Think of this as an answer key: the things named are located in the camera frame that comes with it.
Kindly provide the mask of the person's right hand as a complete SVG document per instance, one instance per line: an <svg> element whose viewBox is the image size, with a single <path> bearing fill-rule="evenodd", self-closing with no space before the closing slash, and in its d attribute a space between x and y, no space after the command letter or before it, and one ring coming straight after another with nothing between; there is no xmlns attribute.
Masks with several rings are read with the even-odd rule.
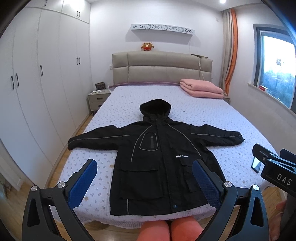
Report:
<svg viewBox="0 0 296 241"><path fill-rule="evenodd" d="M280 211L274 218L273 227L277 237L280 236L280 232L283 232L291 226L295 216L295 199L288 197L285 201L280 202L276 209Z"/></svg>

